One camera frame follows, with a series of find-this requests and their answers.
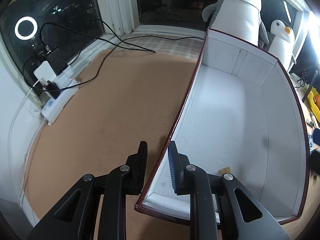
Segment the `small plush penguin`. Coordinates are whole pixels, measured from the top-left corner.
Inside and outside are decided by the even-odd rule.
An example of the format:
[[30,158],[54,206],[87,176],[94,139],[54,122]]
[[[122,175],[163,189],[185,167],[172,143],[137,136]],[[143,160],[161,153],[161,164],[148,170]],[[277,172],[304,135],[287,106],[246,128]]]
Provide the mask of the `small plush penguin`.
[[296,64],[296,59],[293,55],[295,34],[292,28],[281,20],[274,20],[271,23],[270,34],[268,52],[277,57],[288,72],[291,64]]

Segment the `white power strip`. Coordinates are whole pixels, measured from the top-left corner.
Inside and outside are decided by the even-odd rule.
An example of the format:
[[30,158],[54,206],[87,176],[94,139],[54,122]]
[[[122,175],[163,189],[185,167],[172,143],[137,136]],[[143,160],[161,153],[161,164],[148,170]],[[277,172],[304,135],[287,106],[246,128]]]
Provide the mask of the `white power strip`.
[[41,114],[47,120],[49,126],[54,123],[66,103],[79,89],[80,82],[76,81],[76,79],[72,77],[73,74],[74,72],[71,66],[68,66],[53,80],[53,83],[57,85],[58,89],[60,89],[60,94],[57,98],[51,96],[41,111]]

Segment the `small green white tube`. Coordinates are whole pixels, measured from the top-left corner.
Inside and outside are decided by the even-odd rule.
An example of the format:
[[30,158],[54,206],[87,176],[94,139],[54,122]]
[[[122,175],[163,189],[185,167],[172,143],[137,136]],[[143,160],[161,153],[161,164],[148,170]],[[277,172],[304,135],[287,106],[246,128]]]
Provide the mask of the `small green white tube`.
[[309,125],[312,127],[312,128],[315,128],[316,127],[316,124],[315,122],[313,121],[313,113],[309,113],[310,115],[310,120],[308,121],[309,122]]

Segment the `red cardboard box white inside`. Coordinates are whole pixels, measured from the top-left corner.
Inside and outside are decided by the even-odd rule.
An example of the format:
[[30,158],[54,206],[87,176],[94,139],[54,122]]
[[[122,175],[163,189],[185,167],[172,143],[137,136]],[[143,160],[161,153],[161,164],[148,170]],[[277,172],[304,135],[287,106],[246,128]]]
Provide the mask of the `red cardboard box white inside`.
[[279,223],[302,215],[306,123],[281,61],[263,49],[208,29],[166,141],[209,174],[229,167]]

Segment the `yellow leaf-shaped fruit bowl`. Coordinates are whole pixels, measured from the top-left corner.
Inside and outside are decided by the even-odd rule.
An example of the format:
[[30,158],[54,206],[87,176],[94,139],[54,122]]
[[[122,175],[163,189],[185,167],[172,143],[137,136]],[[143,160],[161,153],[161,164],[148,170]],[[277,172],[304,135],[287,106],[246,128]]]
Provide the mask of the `yellow leaf-shaped fruit bowl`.
[[314,114],[317,122],[319,123],[320,122],[320,111],[313,100],[313,98],[317,95],[319,97],[319,93],[317,92],[317,90],[314,87],[312,87],[311,92],[308,94],[307,99],[308,99],[310,109],[311,109],[312,113]]

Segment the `black power adapter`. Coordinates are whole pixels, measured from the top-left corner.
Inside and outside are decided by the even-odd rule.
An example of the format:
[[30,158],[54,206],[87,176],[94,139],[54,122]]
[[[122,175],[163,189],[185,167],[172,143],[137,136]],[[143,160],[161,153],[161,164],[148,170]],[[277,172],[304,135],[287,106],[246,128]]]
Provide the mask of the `black power adapter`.
[[55,47],[53,50],[48,52],[46,54],[46,60],[57,76],[59,76],[68,67],[68,63],[63,57],[59,47]]

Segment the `orange fruit front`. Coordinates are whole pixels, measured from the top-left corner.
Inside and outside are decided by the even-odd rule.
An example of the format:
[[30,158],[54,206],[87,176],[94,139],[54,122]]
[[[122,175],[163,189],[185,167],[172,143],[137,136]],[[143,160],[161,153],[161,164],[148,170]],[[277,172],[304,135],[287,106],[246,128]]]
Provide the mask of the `orange fruit front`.
[[314,103],[316,104],[316,106],[320,109],[320,98],[318,97],[318,95],[315,96],[313,98],[313,100],[314,100]]

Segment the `large plush penguin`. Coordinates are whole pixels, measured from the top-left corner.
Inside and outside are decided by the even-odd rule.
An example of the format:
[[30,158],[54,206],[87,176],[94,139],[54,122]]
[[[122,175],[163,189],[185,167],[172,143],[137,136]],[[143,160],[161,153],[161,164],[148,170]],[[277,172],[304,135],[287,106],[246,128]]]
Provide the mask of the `large plush penguin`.
[[261,0],[217,0],[203,9],[202,20],[208,28],[262,48],[269,39],[260,12]]

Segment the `white power adapter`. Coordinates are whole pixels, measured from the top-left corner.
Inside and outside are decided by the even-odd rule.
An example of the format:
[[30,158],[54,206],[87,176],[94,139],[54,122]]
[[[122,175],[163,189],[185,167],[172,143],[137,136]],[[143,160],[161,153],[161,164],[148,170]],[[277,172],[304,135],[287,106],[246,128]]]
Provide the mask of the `white power adapter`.
[[46,81],[53,81],[57,74],[53,70],[52,66],[48,61],[43,61],[35,70],[34,75],[38,80],[46,80]]

